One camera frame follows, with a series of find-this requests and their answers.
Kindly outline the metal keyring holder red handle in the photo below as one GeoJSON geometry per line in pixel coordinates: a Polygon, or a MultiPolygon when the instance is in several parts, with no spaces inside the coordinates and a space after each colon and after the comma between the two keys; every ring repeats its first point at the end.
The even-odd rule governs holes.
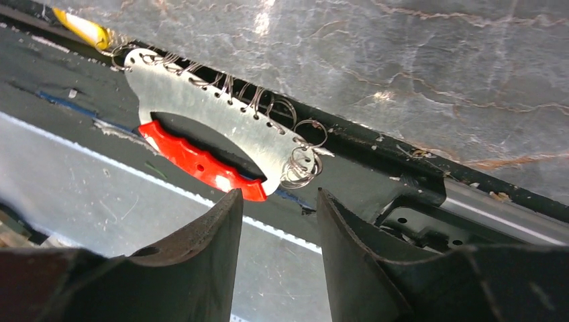
{"type": "Polygon", "coordinates": [[[323,170],[320,144],[312,144],[297,132],[299,121],[286,127],[260,112],[264,89],[243,102],[232,91],[233,81],[219,76],[209,82],[199,78],[197,65],[181,67],[177,57],[135,44],[122,44],[108,53],[111,60],[123,58],[115,69],[124,73],[138,98],[136,133],[153,151],[197,180],[217,190],[238,189],[248,201],[262,202],[279,188],[299,189],[323,170]],[[199,148],[167,130],[155,113],[182,117],[227,139],[262,173],[261,178],[241,174],[221,161],[213,150],[199,148]]]}

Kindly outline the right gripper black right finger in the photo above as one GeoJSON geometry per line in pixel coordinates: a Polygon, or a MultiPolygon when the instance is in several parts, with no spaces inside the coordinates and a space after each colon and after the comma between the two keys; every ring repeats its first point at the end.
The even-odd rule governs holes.
{"type": "Polygon", "coordinates": [[[567,321],[568,248],[413,246],[319,189],[317,223],[334,321],[567,321]]]}

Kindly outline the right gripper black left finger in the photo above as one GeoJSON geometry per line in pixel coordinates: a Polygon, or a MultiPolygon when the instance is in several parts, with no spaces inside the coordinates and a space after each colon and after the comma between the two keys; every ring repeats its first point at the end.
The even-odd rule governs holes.
{"type": "Polygon", "coordinates": [[[84,248],[1,251],[2,321],[228,321],[244,199],[208,212],[130,256],[84,248]]]}

